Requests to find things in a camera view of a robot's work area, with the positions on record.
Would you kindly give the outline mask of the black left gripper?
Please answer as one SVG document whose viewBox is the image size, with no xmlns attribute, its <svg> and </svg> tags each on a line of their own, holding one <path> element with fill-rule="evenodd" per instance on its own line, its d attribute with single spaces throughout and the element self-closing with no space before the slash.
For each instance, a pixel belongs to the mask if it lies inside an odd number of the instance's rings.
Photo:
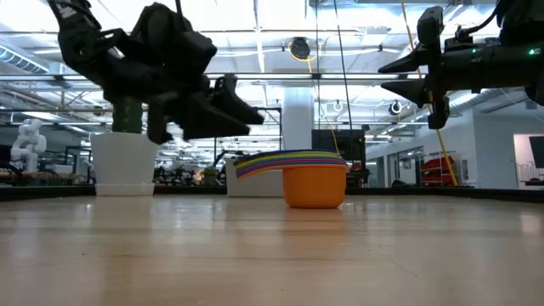
<svg viewBox="0 0 544 306">
<path fill-rule="evenodd" d="M 172 140 L 169 123 L 183 130 L 184 140 L 245 136 L 246 124 L 264 118 L 236 94 L 238 78 L 225 74 L 211 95 L 204 70 L 216 54 L 212 41 L 193 30 L 180 10 L 161 3 L 144 7 L 131 32 L 102 31 L 112 55 L 122 60 L 110 68 L 113 85 L 104 89 L 109 102 L 130 97 L 142 103 L 142 128 L 163 144 Z"/>
</svg>

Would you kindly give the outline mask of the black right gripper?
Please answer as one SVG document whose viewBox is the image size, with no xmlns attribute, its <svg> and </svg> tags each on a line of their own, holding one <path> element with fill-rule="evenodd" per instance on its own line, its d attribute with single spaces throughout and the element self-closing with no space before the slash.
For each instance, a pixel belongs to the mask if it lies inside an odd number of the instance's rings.
<svg viewBox="0 0 544 306">
<path fill-rule="evenodd" d="M 496 20 L 501 28 L 495 42 L 476 43 L 472 34 Z M 405 57 L 378 69 L 379 73 L 415 71 L 428 68 L 424 79 L 384 82 L 381 88 L 398 94 L 418 107 L 429 105 L 428 127 L 441 129 L 450 116 L 451 90 L 470 90 L 477 94 L 484 88 L 521 87 L 522 46 L 527 43 L 525 6 L 497 6 L 479 25 L 458 27 L 455 36 L 440 41 L 444 30 L 443 9 L 428 8 L 418 20 L 418 48 Z"/>
</svg>

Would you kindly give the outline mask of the orange measuring cup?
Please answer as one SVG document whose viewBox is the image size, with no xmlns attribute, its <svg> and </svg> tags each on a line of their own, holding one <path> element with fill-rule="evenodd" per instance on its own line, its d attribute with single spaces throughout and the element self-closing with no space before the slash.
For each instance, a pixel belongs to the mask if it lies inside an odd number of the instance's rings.
<svg viewBox="0 0 544 306">
<path fill-rule="evenodd" d="M 298 163 L 261 167 L 241 173 L 237 178 L 243 180 L 276 170 L 282 173 L 284 201 L 291 208 L 333 209 L 344 202 L 349 170 L 346 164 Z"/>
</svg>

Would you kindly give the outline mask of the grey plastic basket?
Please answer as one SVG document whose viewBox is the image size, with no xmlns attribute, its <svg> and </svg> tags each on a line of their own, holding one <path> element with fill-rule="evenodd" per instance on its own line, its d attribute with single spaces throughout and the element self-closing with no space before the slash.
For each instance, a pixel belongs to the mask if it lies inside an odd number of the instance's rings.
<svg viewBox="0 0 544 306">
<path fill-rule="evenodd" d="M 234 160 L 234 158 L 227 158 L 225 163 L 228 197 L 283 196 L 283 173 L 281 170 L 271 170 L 238 179 L 235 175 Z"/>
</svg>

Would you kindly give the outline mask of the black background monitor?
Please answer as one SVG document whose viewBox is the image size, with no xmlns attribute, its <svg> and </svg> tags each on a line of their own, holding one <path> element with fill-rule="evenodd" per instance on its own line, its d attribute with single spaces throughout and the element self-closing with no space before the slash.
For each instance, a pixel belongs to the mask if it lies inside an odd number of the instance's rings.
<svg viewBox="0 0 544 306">
<path fill-rule="evenodd" d="M 363 130 L 314 129 L 312 148 L 337 152 L 348 162 L 366 161 L 366 139 Z"/>
</svg>

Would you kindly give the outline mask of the green cactus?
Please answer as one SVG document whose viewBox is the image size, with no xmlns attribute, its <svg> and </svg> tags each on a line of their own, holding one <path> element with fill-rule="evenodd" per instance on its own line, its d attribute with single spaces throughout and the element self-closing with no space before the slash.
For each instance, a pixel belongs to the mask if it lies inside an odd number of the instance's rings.
<svg viewBox="0 0 544 306">
<path fill-rule="evenodd" d="M 112 131 L 117 133 L 142 133 L 142 103 L 130 97 L 113 102 Z"/>
</svg>

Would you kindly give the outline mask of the red storage shelf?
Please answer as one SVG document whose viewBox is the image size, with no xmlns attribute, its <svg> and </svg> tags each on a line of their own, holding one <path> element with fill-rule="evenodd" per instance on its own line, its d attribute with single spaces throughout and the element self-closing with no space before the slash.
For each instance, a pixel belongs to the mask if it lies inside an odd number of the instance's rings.
<svg viewBox="0 0 544 306">
<path fill-rule="evenodd" d="M 453 186 L 454 180 L 451 177 L 450 170 L 456 176 L 455 161 L 451 156 L 425 161 L 421 166 L 422 186 Z"/>
</svg>

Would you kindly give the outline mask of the white humanoid robot figure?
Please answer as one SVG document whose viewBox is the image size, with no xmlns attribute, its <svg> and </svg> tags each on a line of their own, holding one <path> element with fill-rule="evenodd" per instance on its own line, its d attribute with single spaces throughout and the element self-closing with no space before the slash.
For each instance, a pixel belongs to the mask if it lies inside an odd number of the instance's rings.
<svg viewBox="0 0 544 306">
<path fill-rule="evenodd" d="M 39 130 L 43 122 L 39 119 L 25 119 L 18 127 L 17 139 L 10 150 L 10 159 L 16 165 L 24 164 L 25 173 L 37 171 L 38 155 L 47 149 L 47 139 Z"/>
</svg>

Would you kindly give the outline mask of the black table frame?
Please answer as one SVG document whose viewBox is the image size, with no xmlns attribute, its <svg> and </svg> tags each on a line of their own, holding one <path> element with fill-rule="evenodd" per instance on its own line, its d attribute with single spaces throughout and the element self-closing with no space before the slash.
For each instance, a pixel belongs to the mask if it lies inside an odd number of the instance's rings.
<svg viewBox="0 0 544 306">
<path fill-rule="evenodd" d="M 155 187 L 157 195 L 226 195 L 222 186 L 166 186 Z M 95 196 L 92 185 L 75 186 L 9 186 L 0 188 L 0 201 L 37 200 L 73 196 Z M 544 204 L 544 190 L 494 190 L 465 187 L 400 187 L 400 188 L 347 188 L 347 196 L 453 196 L 497 201 L 518 201 Z"/>
</svg>

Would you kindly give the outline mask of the black wall screen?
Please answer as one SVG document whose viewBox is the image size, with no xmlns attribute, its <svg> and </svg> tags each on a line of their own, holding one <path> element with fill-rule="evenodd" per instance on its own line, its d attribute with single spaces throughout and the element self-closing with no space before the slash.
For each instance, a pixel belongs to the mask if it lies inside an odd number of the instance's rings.
<svg viewBox="0 0 544 306">
<path fill-rule="evenodd" d="M 544 169 L 544 136 L 529 136 L 535 167 Z"/>
</svg>

